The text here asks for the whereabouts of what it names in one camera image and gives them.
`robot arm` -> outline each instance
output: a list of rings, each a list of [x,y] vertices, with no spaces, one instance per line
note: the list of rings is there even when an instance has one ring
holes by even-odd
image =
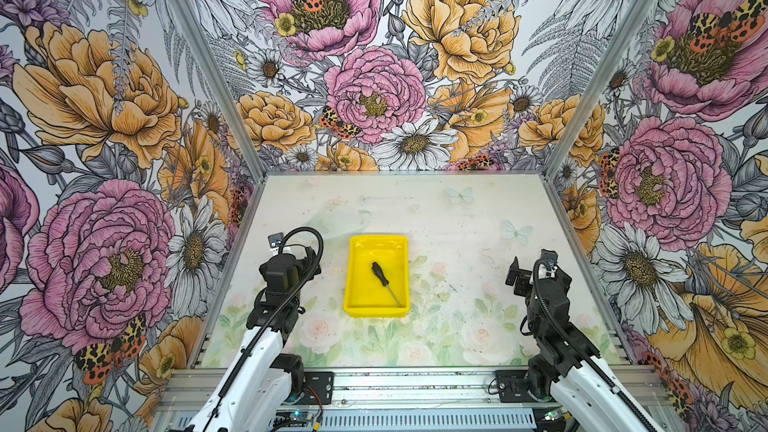
[[[552,397],[589,432],[663,432],[571,323],[571,277],[557,263],[557,253],[543,249],[533,272],[520,269],[516,258],[509,268],[506,283],[525,297],[528,310],[524,334],[533,335],[541,349],[528,362],[526,378],[513,387],[539,400]]]

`pink peony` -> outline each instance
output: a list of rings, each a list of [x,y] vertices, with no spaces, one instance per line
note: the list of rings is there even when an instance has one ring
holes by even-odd
[[[354,50],[341,67],[326,72],[328,106],[339,118],[362,130],[360,142],[382,140],[382,134],[404,122],[417,122],[426,106],[422,74],[410,60],[400,60],[381,47]]]
[[[24,256],[24,236],[39,214],[32,189],[13,168],[0,164],[0,292],[16,276]]]
[[[294,14],[291,0],[262,1],[267,4],[264,9],[265,19],[274,21],[281,14]],[[285,37],[300,59],[317,61],[327,56],[340,56],[350,52],[356,46],[365,45],[373,40],[379,26],[381,0],[343,0],[343,2],[349,6],[349,18],[344,21],[343,26],[324,26],[318,30],[311,30],[308,34],[297,26],[297,32]],[[321,11],[312,14],[320,16],[324,13],[325,11]],[[335,19],[329,17],[328,20],[338,20],[338,17]]]
[[[722,16],[743,2],[681,0],[667,15],[668,24],[661,24],[656,31],[653,61],[644,78],[645,90],[654,103],[714,122],[727,118],[768,88],[768,26],[743,43],[716,43],[705,53],[690,49],[692,16]]]
[[[657,236],[663,250],[696,245],[730,201],[722,157],[714,131],[693,118],[643,119],[619,149],[619,197],[608,200],[614,224],[628,222]]]
[[[80,350],[119,336],[142,312],[154,325],[170,302],[163,281],[174,232],[165,204],[128,180],[53,206],[29,241],[36,288],[24,297],[22,330]]]

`flower bud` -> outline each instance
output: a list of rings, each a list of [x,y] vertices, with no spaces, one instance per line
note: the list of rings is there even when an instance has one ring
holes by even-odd
[[[74,164],[64,156],[64,151],[54,146],[37,146],[31,149],[19,150],[43,172],[49,175],[70,173]]]

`screwdriver shaft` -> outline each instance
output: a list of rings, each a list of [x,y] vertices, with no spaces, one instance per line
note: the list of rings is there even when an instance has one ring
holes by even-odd
[[[397,306],[402,307],[402,305],[400,305],[400,301],[397,300],[397,297],[395,297],[395,293],[392,292],[392,290],[389,288],[389,285],[386,286],[386,289],[389,291],[390,294],[392,294],[392,298],[395,299],[395,302],[397,302]]]

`black cable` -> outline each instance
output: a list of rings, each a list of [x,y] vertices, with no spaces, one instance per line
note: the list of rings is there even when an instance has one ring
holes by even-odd
[[[267,318],[266,322],[264,322],[264,325],[262,325],[259,331],[256,332],[256,335],[254,336],[254,338],[251,339],[251,341],[248,343],[247,346],[241,349],[240,358],[237,359],[237,362],[235,363],[235,366],[232,368],[232,371],[226,377],[226,380],[224,381],[224,385],[221,387],[221,390],[219,390],[219,402],[216,405],[216,408],[214,409],[213,413],[211,414],[211,417],[213,417],[214,414],[218,413],[218,409],[219,409],[219,406],[221,405],[222,399],[226,396],[226,393],[232,387],[232,383],[235,381],[237,374],[245,365],[245,361],[248,360],[248,357],[251,356],[251,353],[254,351],[256,343],[258,343],[258,341],[262,338],[262,336],[264,336],[264,332],[268,329],[268,327],[272,324],[272,322],[274,322],[277,315],[283,311],[285,306],[288,305],[288,303],[291,302],[291,300],[293,300],[293,298],[296,296],[296,294],[299,293],[299,290],[301,290],[304,284],[307,283],[314,276],[317,266],[320,265],[320,258],[322,257],[322,250],[324,248],[324,244],[322,242],[322,236],[320,235],[320,232],[318,232],[312,227],[298,227],[288,232],[285,235],[285,237],[283,237],[283,241],[278,247],[277,253],[282,254],[283,247],[284,247],[283,243],[288,242],[288,238],[290,238],[295,234],[298,234],[299,232],[310,232],[315,237],[317,237],[317,255],[315,256],[314,260],[312,260],[312,263],[309,266],[307,266],[301,280],[299,280],[298,283],[293,285],[293,287],[291,288],[291,290],[288,291],[283,301],[275,308],[274,312],[272,312],[272,315],[270,315]]]
[[[538,280],[539,280],[538,279],[538,270],[539,270],[539,265],[543,266],[547,270],[550,270],[549,267],[547,267],[546,262],[544,260],[539,259],[536,262],[534,262],[534,264],[533,264],[533,290],[534,290],[534,294],[536,295],[536,299],[538,300],[539,305],[542,306],[542,311],[544,312],[544,316],[547,318],[547,320],[549,321],[549,323],[552,326],[552,328],[558,333],[558,335],[565,341],[566,344],[570,344],[571,343],[571,338],[568,336],[568,332],[566,332],[565,329],[563,329],[563,326],[560,325],[560,323],[557,322],[554,319],[554,316],[552,315],[552,312],[549,310],[549,306],[547,306],[547,303],[544,301],[544,297],[542,296],[541,289],[538,286]],[[594,362],[594,360],[592,360],[592,358],[590,356],[588,356],[583,350],[581,350],[578,347],[571,346],[571,349],[576,351],[576,354],[584,362],[586,362],[592,368],[592,370],[594,370],[595,373],[600,376],[601,379],[603,379],[603,381],[606,383],[606,385],[610,389],[616,388],[616,383],[613,382],[610,379],[608,374],[606,374],[605,371],[603,369],[601,369]],[[646,418],[645,415],[643,415],[639,411],[638,407],[634,404],[634,402],[631,399],[629,399],[629,397],[624,393],[624,391],[622,389],[619,389],[619,388],[617,388],[617,390],[618,390],[618,392],[616,393],[616,395],[618,395],[619,398],[627,405],[627,407],[629,407],[629,409],[632,410],[632,413],[635,415],[635,417],[637,417],[640,420],[640,422],[643,423],[643,426],[645,426],[645,428],[647,428],[649,432],[658,432],[656,430],[656,427],[654,427],[652,425],[652,423],[648,421],[648,418]]]

